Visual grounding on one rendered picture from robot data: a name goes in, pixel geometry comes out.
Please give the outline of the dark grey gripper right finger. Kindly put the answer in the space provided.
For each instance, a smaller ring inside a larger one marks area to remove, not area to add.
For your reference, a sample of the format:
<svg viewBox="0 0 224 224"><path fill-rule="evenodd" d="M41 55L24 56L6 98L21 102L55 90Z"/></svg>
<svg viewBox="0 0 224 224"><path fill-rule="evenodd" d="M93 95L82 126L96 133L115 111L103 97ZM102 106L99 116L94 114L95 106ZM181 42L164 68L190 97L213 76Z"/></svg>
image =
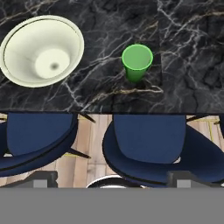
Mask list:
<svg viewBox="0 0 224 224"><path fill-rule="evenodd" d="M170 188L220 188L221 184L203 181L189 171L169 171L167 174L167 186Z"/></svg>

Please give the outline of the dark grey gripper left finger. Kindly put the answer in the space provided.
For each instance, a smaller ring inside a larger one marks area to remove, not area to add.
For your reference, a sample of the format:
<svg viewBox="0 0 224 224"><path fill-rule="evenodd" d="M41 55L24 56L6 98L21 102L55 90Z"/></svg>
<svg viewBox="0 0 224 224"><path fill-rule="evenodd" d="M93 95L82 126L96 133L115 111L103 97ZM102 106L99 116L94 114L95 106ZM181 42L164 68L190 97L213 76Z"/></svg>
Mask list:
<svg viewBox="0 0 224 224"><path fill-rule="evenodd" d="M57 188L57 179L58 173L56 171L35 171L27 178L6 186L16 188Z"/></svg>

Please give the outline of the green cup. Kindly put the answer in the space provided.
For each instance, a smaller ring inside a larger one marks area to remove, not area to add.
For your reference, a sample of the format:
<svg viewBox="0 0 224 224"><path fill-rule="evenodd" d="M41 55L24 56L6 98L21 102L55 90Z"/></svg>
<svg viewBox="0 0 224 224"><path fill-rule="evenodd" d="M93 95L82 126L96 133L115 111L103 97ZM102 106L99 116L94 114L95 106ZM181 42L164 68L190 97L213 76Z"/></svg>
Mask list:
<svg viewBox="0 0 224 224"><path fill-rule="evenodd" d="M152 61L153 53L146 45L129 45L122 52L122 64L126 71L126 77L131 82L140 81Z"/></svg>

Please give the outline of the cream white bowl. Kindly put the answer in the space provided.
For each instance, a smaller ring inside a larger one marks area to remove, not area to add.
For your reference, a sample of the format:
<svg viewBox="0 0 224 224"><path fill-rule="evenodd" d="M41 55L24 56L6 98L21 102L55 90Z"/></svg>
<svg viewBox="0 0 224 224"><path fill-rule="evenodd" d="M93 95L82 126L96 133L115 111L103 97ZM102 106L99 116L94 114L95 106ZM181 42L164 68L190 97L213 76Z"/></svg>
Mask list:
<svg viewBox="0 0 224 224"><path fill-rule="evenodd" d="M84 53L80 28L67 18L44 15L26 19L0 44L0 69L13 83L42 88L65 79Z"/></svg>

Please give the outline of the navy blue chair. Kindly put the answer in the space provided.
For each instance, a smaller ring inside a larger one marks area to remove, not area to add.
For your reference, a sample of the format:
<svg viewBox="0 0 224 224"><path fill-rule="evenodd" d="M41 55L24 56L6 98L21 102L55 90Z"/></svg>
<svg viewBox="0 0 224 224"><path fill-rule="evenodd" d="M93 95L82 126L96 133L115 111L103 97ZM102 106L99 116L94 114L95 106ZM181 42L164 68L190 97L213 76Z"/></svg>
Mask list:
<svg viewBox="0 0 224 224"><path fill-rule="evenodd" d="M102 153L114 172L143 186L166 187L170 172L224 182L224 151L183 115L114 115Z"/></svg>
<svg viewBox="0 0 224 224"><path fill-rule="evenodd" d="M78 124L77 114L9 113L0 122L0 178L36 170L66 153L89 158L72 148Z"/></svg>

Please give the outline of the white round rimmed object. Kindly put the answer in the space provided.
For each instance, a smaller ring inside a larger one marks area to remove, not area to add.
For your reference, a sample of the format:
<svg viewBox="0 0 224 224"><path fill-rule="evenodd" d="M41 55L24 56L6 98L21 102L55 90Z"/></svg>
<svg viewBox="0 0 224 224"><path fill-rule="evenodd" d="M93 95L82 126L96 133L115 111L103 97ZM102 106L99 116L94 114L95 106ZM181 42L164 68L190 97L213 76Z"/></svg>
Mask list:
<svg viewBox="0 0 224 224"><path fill-rule="evenodd" d="M95 179L87 185L87 188L143 188L143 186L119 175L108 175Z"/></svg>

